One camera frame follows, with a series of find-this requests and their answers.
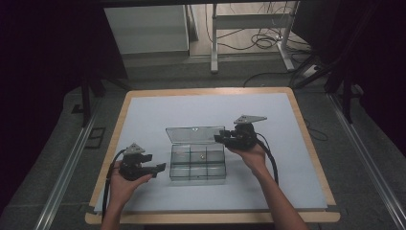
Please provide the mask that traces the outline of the clear plastic compartment box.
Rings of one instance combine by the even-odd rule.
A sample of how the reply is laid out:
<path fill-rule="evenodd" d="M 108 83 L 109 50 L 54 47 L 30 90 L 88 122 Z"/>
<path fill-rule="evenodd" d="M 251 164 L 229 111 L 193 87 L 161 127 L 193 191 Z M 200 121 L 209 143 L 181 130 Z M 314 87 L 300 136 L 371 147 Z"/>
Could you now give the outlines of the clear plastic compartment box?
<path fill-rule="evenodd" d="M 214 140 L 223 126 L 168 127 L 169 178 L 177 185 L 216 185 L 226 179 L 224 146 Z"/>

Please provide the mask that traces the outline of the white metal desk frame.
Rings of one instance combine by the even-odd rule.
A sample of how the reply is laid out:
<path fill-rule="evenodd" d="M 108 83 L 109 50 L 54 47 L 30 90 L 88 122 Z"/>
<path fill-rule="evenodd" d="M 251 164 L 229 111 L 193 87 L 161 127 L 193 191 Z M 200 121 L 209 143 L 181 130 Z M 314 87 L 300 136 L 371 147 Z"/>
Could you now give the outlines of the white metal desk frame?
<path fill-rule="evenodd" d="M 286 43 L 299 6 L 294 1 L 288 11 L 281 13 L 255 13 L 255 14 L 218 14 L 217 4 L 212 4 L 212 50 L 211 72 L 218 72 L 218 38 L 217 32 L 221 30 L 239 29 L 282 29 L 283 34 L 277 38 L 276 45 L 287 71 L 293 71 L 294 65 L 287 54 Z"/>

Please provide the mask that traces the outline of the white cabinet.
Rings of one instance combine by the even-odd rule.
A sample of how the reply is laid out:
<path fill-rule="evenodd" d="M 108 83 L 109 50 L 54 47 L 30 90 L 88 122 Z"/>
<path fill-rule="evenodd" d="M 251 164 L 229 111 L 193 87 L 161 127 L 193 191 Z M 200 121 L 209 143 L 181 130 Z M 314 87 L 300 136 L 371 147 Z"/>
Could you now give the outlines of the white cabinet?
<path fill-rule="evenodd" d="M 105 8 L 104 13 L 122 55 L 189 50 L 182 5 Z"/>

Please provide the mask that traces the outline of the person's right hand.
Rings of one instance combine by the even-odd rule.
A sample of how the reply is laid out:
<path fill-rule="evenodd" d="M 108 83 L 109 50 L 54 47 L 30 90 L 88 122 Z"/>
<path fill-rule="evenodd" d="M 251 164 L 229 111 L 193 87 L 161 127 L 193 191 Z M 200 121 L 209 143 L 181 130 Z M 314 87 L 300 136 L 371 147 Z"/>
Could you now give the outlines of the person's right hand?
<path fill-rule="evenodd" d="M 239 155 L 255 177 L 264 177 L 269 174 L 265 165 L 265 152 L 261 146 L 255 145 L 249 150 L 229 149 Z"/>

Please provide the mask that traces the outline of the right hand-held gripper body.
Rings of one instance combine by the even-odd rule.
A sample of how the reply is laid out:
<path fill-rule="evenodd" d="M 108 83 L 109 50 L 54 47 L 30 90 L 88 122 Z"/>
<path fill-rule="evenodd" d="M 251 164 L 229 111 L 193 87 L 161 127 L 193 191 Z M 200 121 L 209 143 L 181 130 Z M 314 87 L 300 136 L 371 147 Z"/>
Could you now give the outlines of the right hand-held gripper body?
<path fill-rule="evenodd" d="M 234 121 L 235 129 L 230 131 L 228 147 L 235 150 L 249 150 L 257 143 L 253 123 L 265 121 L 266 117 L 241 115 Z"/>

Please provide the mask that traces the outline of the person's left hand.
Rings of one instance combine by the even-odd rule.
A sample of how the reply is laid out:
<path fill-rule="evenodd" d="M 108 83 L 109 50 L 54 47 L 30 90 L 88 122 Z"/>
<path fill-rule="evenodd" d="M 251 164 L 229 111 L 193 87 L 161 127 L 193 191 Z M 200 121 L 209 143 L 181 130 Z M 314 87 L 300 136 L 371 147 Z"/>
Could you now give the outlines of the person's left hand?
<path fill-rule="evenodd" d="M 147 174 L 134 181 L 128 181 L 120 175 L 120 166 L 120 161 L 116 162 L 113 166 L 110 178 L 109 206 L 124 206 L 131 199 L 135 190 L 152 178 L 151 174 Z"/>

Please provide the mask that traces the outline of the black metal stand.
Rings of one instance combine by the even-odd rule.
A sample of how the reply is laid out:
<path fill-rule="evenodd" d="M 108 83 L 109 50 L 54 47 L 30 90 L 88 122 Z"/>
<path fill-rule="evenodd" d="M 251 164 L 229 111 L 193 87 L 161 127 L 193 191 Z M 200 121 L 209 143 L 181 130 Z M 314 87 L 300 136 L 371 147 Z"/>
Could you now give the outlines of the black metal stand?
<path fill-rule="evenodd" d="M 80 79 L 81 105 L 75 106 L 72 110 L 73 113 L 82 114 L 82 127 L 86 127 L 90 123 L 92 115 L 90 93 L 93 93 L 96 98 L 102 98 L 106 93 L 103 81 L 111 82 L 126 92 L 132 90 L 130 85 L 119 79 L 103 76 L 83 76 Z"/>
<path fill-rule="evenodd" d="M 288 86 L 291 89 L 300 89 L 323 76 L 329 75 L 324 86 L 325 92 L 328 94 L 336 93 L 339 87 L 343 86 L 341 96 L 341 111 L 346 120 L 351 124 L 352 118 L 350 116 L 350 103 L 351 99 L 354 98 L 354 95 L 351 91 L 352 76 L 349 68 L 349 58 L 345 56 L 339 57 L 331 64 L 323 67 L 321 70 L 317 70 L 310 77 L 295 83 L 295 79 L 302 73 L 302 69 L 314 59 L 315 56 L 311 55 L 295 71 L 292 72 L 292 77 Z"/>

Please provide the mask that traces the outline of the aluminium floor rail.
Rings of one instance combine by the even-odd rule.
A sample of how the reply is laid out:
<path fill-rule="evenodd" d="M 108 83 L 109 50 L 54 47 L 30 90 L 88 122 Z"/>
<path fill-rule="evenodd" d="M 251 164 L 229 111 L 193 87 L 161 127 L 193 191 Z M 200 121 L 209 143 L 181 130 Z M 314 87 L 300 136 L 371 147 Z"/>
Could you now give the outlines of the aluminium floor rail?
<path fill-rule="evenodd" d="M 73 148 L 70 150 L 67 159 L 61 169 L 61 172 L 56 180 L 38 220 L 34 226 L 34 230 L 50 230 L 51 225 L 55 219 L 57 210 L 61 201 L 66 193 L 70 180 L 73 176 L 74 170 L 78 164 L 84 145 L 93 128 L 95 118 L 92 117 L 88 123 L 80 130 L 79 137 L 77 138 Z"/>
<path fill-rule="evenodd" d="M 332 103 L 336 116 L 342 125 L 344 131 L 350 139 L 356 153 L 358 154 L 361 163 L 366 169 L 373 186 L 381 197 L 389 215 L 395 223 L 397 230 L 406 230 L 406 212 L 403 209 L 400 201 L 395 195 L 393 189 L 389 186 L 386 179 L 374 163 L 372 156 L 367 149 L 365 143 L 357 132 L 355 126 L 351 124 L 342 112 L 342 106 L 339 99 L 332 94 L 327 94 L 327 98 Z"/>

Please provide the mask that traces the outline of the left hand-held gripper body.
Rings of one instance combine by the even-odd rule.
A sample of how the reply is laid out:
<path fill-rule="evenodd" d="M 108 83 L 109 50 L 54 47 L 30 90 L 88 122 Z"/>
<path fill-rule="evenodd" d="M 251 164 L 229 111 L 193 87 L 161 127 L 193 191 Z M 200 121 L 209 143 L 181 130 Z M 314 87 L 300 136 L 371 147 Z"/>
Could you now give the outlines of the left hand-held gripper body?
<path fill-rule="evenodd" d="M 128 180 L 134 181 L 144 175 L 147 171 L 142 167 L 142 155 L 145 150 L 136 143 L 131 144 L 124 150 L 124 157 L 119 168 L 120 175 Z"/>

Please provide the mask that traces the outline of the white power strip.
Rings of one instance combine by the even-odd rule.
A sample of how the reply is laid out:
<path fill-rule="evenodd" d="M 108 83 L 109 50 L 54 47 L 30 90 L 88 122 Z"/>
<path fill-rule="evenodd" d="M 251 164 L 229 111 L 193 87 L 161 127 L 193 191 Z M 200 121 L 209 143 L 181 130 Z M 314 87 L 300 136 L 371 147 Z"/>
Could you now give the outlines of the white power strip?
<path fill-rule="evenodd" d="M 305 70 L 303 72 L 303 76 L 305 78 L 308 78 L 308 77 L 312 76 L 313 74 L 315 74 L 319 69 L 320 69 L 320 67 L 318 65 L 311 65 L 307 70 Z"/>

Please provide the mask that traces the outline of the white table sheet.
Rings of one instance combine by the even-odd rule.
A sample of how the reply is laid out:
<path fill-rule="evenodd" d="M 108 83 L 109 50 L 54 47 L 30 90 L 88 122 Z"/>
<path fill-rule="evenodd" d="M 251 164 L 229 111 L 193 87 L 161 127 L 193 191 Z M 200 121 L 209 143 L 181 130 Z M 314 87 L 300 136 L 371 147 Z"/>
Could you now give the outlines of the white table sheet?
<path fill-rule="evenodd" d="M 293 107 L 285 93 L 133 98 L 116 151 L 136 143 L 153 155 L 152 163 L 168 163 L 168 127 L 234 127 L 242 115 L 261 116 L 255 131 L 269 142 L 276 158 L 279 186 L 299 210 L 323 210 L 327 200 L 305 146 Z M 128 212 L 265 210 L 260 185 L 241 158 L 225 152 L 224 181 L 177 186 L 169 171 L 138 188 L 126 203 Z"/>

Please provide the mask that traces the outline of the wooden table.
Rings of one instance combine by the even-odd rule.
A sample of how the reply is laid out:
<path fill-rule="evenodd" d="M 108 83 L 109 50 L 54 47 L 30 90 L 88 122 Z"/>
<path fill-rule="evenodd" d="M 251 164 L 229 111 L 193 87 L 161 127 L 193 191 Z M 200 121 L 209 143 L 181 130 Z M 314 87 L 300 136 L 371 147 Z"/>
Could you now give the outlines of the wooden table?
<path fill-rule="evenodd" d="M 306 222 L 333 223 L 340 219 L 335 199 L 329 188 L 323 167 L 313 146 L 301 110 L 293 91 L 288 87 L 254 87 L 254 88 L 194 88 L 194 89 L 165 89 L 165 90 L 135 90 L 125 95 L 124 103 L 113 131 L 110 144 L 104 159 L 113 158 L 118 145 L 120 132 L 124 125 L 130 101 L 140 97 L 168 97 L 168 96 L 204 96 L 204 95 L 245 95 L 245 94 L 272 94 L 285 93 L 293 107 L 299 127 L 304 137 L 305 146 L 309 152 L 319 179 L 323 194 L 327 200 L 327 208 L 323 210 L 299 210 Z M 231 223 L 269 223 L 272 217 L 268 209 L 248 211 L 182 211 L 182 212 L 128 212 L 124 211 L 122 221 L 134 224 L 231 224 Z"/>

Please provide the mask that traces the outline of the dark curtain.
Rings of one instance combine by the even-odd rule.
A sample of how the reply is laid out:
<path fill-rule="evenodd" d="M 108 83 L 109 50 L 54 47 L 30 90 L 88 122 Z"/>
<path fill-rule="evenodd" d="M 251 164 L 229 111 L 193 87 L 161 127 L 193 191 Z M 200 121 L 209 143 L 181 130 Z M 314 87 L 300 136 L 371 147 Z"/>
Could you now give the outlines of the dark curtain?
<path fill-rule="evenodd" d="M 86 78 L 125 76 L 101 0 L 0 0 L 0 214 L 65 95 Z"/>
<path fill-rule="evenodd" d="M 325 65 L 325 90 L 362 89 L 361 105 L 406 156 L 406 0 L 301 0 L 293 33 Z"/>

